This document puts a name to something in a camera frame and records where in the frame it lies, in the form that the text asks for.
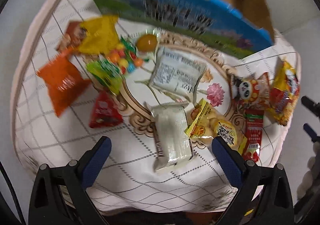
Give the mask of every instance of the green snack package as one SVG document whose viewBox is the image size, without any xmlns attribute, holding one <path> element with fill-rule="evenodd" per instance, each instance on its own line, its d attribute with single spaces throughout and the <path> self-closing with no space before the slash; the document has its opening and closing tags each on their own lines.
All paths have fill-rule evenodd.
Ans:
<svg viewBox="0 0 320 225">
<path fill-rule="evenodd" d="M 101 85 L 107 87 L 113 94 L 119 94 L 122 77 L 117 66 L 107 59 L 103 59 L 90 62 L 86 67 Z"/>
</svg>

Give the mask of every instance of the brown egg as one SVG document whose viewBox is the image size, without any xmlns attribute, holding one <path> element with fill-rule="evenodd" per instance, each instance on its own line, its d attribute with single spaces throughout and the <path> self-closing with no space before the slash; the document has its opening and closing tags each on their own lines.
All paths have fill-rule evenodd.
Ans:
<svg viewBox="0 0 320 225">
<path fill-rule="evenodd" d="M 139 52 L 154 52 L 158 44 L 157 37 L 153 34 L 144 34 L 137 42 L 136 47 Z"/>
</svg>

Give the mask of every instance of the yellow candy ball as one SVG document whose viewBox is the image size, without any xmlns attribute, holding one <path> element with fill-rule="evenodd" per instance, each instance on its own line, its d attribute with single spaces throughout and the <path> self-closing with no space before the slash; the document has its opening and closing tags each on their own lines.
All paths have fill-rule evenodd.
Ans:
<svg viewBox="0 0 320 225">
<path fill-rule="evenodd" d="M 124 49 L 125 48 L 125 46 L 123 45 L 123 43 L 118 43 L 117 45 L 116 45 L 116 49 L 117 50 L 122 50 L 122 49 Z"/>
<path fill-rule="evenodd" d="M 129 63 L 126 59 L 122 58 L 118 61 L 118 65 L 119 65 L 119 67 L 127 68 L 129 66 Z"/>
</svg>

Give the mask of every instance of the printed landscape picture on box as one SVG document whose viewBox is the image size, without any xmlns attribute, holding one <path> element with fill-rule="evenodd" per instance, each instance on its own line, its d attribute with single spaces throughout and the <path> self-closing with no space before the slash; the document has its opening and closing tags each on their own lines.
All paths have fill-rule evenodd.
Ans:
<svg viewBox="0 0 320 225">
<path fill-rule="evenodd" d="M 222 0 L 94 0 L 102 14 L 148 23 L 198 39 L 237 58 L 273 45 L 268 31 L 257 29 Z"/>
</svg>

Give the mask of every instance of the black cable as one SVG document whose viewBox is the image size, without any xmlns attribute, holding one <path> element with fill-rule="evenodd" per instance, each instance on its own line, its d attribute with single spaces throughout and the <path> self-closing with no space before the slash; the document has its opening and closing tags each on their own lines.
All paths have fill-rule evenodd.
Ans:
<svg viewBox="0 0 320 225">
<path fill-rule="evenodd" d="M 13 201 L 14 201 L 14 205 L 16 206 L 20 221 L 21 221 L 22 225 L 26 225 L 26 222 L 24 220 L 24 217 L 23 217 L 23 214 L 22 214 L 22 210 L 21 210 L 21 207 L 20 207 L 16 192 L 14 191 L 14 188 L 12 186 L 12 183 L 11 183 L 10 179 L 9 179 L 9 176 L 7 175 L 7 172 L 5 171 L 1 161 L 0 161 L 0 171 L 1 171 L 2 175 L 3 175 L 3 177 L 4 177 L 4 180 L 6 181 L 8 187 L 9 187 L 9 190 L 11 192 L 11 195 L 12 195 L 12 198 L 13 198 Z"/>
</svg>

